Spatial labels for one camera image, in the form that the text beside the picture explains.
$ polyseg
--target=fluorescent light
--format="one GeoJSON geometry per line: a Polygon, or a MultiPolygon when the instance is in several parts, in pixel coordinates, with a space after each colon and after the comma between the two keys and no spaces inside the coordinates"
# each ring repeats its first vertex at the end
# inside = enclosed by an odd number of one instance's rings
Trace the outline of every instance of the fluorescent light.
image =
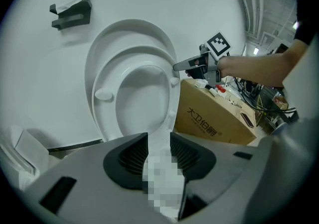
{"type": "Polygon", "coordinates": [[[296,30],[299,26],[299,23],[296,21],[295,24],[293,25],[293,29],[296,30]]]}

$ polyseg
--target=ceiling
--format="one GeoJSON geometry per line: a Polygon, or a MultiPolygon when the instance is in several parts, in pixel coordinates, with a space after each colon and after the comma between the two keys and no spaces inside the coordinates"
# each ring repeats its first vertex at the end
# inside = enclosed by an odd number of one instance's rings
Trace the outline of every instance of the ceiling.
{"type": "Polygon", "coordinates": [[[246,20],[246,55],[265,55],[281,43],[290,46],[297,19],[297,0],[241,0],[246,20]]]}

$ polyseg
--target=black bracket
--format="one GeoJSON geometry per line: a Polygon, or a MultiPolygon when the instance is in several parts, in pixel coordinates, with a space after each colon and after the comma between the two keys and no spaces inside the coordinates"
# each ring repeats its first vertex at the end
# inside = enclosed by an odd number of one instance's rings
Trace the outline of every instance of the black bracket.
{"type": "MultiPolygon", "coordinates": [[[[61,30],[68,27],[90,24],[91,9],[91,1],[82,0],[59,13],[59,18],[52,22],[52,27],[61,30]]],[[[50,5],[50,12],[57,14],[55,4],[50,5]]]]}

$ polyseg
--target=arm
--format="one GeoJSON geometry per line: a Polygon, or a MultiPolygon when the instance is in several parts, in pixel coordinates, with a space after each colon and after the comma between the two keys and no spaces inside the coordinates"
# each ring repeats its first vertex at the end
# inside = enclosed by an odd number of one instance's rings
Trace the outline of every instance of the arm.
{"type": "Polygon", "coordinates": [[[221,76],[240,77],[266,86],[282,87],[284,78],[303,56],[308,45],[295,39],[284,53],[260,57],[225,57],[218,62],[221,76]]]}

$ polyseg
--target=toilet lid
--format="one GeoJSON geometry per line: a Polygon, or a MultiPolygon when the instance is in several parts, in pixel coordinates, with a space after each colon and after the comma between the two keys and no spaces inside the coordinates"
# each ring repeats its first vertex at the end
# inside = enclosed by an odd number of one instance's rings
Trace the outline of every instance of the toilet lid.
{"type": "Polygon", "coordinates": [[[141,132],[169,138],[180,91],[174,63],[166,51],[139,45],[104,64],[92,91],[93,116],[104,141],[141,132]]]}

